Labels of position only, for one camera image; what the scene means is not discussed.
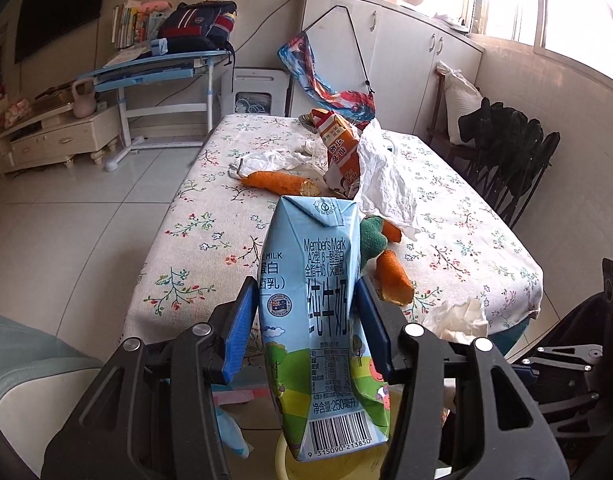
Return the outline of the light blue milk carton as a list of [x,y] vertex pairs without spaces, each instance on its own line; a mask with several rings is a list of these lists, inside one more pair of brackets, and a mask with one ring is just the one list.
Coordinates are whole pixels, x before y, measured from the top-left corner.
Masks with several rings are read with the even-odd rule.
[[282,196],[264,242],[259,321],[267,377],[298,462],[389,438],[389,387],[352,307],[360,224],[352,200]]

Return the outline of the orange peel piece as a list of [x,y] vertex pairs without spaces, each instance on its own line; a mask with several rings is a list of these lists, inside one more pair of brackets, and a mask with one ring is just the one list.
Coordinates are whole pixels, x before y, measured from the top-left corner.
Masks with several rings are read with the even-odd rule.
[[386,249],[376,260],[375,278],[385,301],[405,307],[414,299],[414,286],[397,254]]

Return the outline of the large white paper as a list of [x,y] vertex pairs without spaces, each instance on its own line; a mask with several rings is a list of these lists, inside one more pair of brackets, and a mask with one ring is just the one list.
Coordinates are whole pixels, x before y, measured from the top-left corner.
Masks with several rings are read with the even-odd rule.
[[360,184],[355,201],[365,217],[377,216],[398,228],[410,240],[419,233],[416,198],[407,160],[374,118],[362,131],[357,156]]

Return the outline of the orange peel with stem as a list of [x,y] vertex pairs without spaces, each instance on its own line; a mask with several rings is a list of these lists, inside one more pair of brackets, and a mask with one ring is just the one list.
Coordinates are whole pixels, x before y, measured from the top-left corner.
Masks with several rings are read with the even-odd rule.
[[248,176],[241,172],[241,164],[230,165],[229,175],[237,178],[246,188],[257,188],[278,196],[320,196],[319,186],[309,178],[282,171],[253,171]]

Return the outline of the white plastic bag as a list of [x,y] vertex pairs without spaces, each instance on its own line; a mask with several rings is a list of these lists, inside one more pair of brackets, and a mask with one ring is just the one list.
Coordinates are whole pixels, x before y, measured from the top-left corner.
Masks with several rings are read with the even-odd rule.
[[327,156],[321,141],[303,140],[293,148],[273,148],[244,155],[228,167],[228,174],[241,180],[257,171],[279,171],[298,177],[323,177]]

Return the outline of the yellow trash bin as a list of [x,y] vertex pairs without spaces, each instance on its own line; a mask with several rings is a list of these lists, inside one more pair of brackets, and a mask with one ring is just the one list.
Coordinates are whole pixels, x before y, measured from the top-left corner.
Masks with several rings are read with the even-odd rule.
[[283,434],[275,450],[277,479],[378,479],[380,468],[389,448],[383,443],[366,450],[326,460],[300,463],[292,457]]

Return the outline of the teal white sofa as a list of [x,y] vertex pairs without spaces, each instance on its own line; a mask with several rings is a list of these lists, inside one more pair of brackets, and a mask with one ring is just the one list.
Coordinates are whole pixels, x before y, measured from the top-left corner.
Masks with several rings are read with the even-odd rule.
[[0,316],[0,479],[37,479],[49,442],[102,362]]

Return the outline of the floral tablecloth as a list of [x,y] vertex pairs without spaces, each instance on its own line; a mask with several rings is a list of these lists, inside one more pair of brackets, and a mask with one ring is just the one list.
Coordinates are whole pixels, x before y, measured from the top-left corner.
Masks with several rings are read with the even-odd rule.
[[[407,315],[476,298],[491,333],[534,318],[543,272],[500,217],[444,160],[410,134],[385,131],[416,202],[413,237],[393,249],[414,286]],[[318,179],[327,157],[318,136],[294,118],[224,118],[180,185],[135,286],[123,333],[169,339],[231,300],[256,275],[275,195],[234,177],[247,155],[309,150],[302,176]]]

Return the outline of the green orange plush carrot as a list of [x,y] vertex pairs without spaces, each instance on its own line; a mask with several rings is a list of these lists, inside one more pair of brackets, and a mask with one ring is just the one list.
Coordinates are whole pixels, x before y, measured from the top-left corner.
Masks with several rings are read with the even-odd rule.
[[399,242],[401,232],[380,217],[366,217],[360,222],[360,271],[363,272],[369,260],[378,258],[389,250],[390,242]]

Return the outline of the white TV cabinet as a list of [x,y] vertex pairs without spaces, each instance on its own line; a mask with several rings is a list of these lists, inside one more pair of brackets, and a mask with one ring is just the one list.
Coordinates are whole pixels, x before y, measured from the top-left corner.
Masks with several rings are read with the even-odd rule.
[[118,146],[120,133],[116,105],[85,118],[76,118],[72,105],[64,105],[0,133],[0,174],[53,164],[71,167],[78,155],[90,155],[100,165],[106,151]]

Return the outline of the orange snack bag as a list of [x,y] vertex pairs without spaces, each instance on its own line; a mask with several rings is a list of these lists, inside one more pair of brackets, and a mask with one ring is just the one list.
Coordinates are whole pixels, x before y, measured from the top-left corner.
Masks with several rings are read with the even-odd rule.
[[310,116],[326,148],[324,180],[331,191],[352,200],[360,187],[360,138],[346,118],[332,110],[313,108]]

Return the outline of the blue study desk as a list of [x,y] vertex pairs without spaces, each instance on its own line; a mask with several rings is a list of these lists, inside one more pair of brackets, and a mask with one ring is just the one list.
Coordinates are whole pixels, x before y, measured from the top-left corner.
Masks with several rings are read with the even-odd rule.
[[[116,63],[98,70],[93,70],[80,77],[81,80],[93,81],[95,91],[104,93],[116,91],[116,102],[120,117],[120,140],[122,150],[112,159],[105,162],[107,172],[116,171],[122,160],[140,150],[167,150],[168,148],[202,148],[204,141],[171,141],[147,142],[143,136],[133,138],[130,120],[151,116],[176,114],[205,114],[207,118],[207,133],[213,130],[213,77],[218,63],[234,62],[235,54],[229,50],[196,51],[177,54],[151,55],[147,58]],[[128,88],[159,84],[159,82],[189,79],[195,82],[201,77],[207,77],[206,96],[202,101],[183,104],[151,105],[139,108],[128,108],[125,91]]]

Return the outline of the white cupboard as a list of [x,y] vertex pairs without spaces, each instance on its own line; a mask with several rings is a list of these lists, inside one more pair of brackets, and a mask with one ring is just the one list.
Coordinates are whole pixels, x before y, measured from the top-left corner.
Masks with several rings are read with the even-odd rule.
[[315,73],[336,91],[374,90],[381,127],[425,138],[437,104],[439,62],[476,81],[483,49],[434,18],[395,0],[303,0],[301,29]]

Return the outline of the dark backpack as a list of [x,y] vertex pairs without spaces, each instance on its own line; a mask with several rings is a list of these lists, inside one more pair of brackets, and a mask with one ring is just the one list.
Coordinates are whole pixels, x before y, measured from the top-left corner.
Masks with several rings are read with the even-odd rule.
[[234,53],[229,41],[237,15],[234,1],[180,3],[158,30],[169,53],[227,51]]

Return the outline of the black television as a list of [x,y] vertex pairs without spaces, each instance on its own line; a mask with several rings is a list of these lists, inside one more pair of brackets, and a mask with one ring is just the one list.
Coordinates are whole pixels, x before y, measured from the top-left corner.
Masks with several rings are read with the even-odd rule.
[[50,42],[100,17],[102,0],[22,0],[15,63]]

